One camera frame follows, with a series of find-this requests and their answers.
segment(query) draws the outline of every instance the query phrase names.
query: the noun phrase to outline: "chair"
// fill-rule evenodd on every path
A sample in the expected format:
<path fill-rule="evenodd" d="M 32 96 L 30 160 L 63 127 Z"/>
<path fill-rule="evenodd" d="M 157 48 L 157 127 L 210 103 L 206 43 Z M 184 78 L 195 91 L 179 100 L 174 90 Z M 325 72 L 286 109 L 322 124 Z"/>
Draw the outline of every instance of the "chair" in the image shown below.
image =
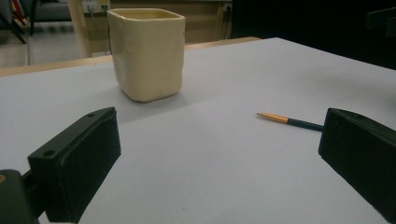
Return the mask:
<path fill-rule="evenodd" d="M 10 0 L 0 1 L 0 28 L 10 29 L 23 44 L 26 44 L 21 36 L 24 34 L 23 30 L 13 19 L 13 11 Z"/>
<path fill-rule="evenodd" d="M 29 18 L 30 35 L 37 21 L 71 21 L 67 2 L 53 0 L 20 0 L 25 17 Z"/>

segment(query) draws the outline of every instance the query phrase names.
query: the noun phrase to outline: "white tabletop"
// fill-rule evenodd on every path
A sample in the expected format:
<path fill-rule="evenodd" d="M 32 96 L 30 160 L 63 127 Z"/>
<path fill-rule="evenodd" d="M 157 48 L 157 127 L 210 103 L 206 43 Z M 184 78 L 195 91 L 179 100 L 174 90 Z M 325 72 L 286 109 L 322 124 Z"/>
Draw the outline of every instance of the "white tabletop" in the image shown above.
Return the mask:
<path fill-rule="evenodd" d="M 318 154 L 329 107 L 396 128 L 396 71 L 278 38 L 188 50 L 179 94 L 135 103 L 112 63 L 0 78 L 0 169 L 83 115 L 118 111 L 122 155 L 80 223 L 387 223 Z M 48 223 L 45 215 L 41 223 Z"/>

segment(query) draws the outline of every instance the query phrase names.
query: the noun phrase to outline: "ceramic mug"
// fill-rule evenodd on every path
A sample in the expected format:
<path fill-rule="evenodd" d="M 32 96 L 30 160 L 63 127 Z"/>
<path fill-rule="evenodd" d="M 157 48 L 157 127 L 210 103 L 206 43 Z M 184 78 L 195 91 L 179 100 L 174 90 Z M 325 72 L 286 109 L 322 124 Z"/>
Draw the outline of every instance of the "ceramic mug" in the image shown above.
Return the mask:
<path fill-rule="evenodd" d="M 181 89 L 186 19 L 158 8 L 107 12 L 114 69 L 120 88 L 148 102 Z"/>

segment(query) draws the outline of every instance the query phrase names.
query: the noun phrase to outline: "cup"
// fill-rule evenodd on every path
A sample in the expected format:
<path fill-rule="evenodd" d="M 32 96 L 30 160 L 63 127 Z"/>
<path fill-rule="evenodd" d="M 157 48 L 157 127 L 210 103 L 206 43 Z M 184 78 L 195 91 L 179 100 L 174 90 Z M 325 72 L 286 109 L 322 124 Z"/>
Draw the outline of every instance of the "cup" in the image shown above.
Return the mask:
<path fill-rule="evenodd" d="M 158 8 L 107 11 L 114 69 L 133 100 L 158 100 L 181 89 L 186 19 Z"/>

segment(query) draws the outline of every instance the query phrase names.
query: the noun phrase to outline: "beige cup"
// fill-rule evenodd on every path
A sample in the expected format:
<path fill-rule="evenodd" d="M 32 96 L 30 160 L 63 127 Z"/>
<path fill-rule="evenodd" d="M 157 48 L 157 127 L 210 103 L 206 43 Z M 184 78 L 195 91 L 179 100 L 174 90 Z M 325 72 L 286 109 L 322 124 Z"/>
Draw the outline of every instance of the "beige cup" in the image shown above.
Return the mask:
<path fill-rule="evenodd" d="M 186 19 L 157 8 L 117 8 L 107 20 L 120 88 L 140 102 L 178 93 Z"/>

